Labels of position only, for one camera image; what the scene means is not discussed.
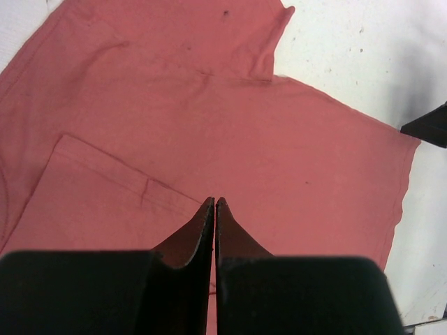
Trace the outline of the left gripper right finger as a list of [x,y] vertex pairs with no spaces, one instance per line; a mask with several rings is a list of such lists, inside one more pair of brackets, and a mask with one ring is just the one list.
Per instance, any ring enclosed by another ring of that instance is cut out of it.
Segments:
[[219,334],[403,334],[388,282],[367,258],[275,256],[216,205]]

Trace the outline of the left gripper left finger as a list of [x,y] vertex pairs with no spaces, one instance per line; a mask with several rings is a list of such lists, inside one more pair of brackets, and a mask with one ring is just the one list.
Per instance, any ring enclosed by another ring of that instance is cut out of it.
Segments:
[[214,199],[150,250],[1,259],[2,334],[204,334]]

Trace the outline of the salmon pink t shirt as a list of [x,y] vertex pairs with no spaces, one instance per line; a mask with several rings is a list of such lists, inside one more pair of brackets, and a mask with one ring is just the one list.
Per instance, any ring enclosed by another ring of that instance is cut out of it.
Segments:
[[64,1],[1,73],[1,259],[150,250],[214,199],[275,256],[383,271],[418,141],[273,73],[280,1]]

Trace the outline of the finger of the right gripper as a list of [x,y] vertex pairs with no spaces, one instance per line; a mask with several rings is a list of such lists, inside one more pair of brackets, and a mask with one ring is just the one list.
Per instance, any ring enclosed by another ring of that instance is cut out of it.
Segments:
[[447,105],[403,125],[400,132],[422,141],[446,148],[447,145]]

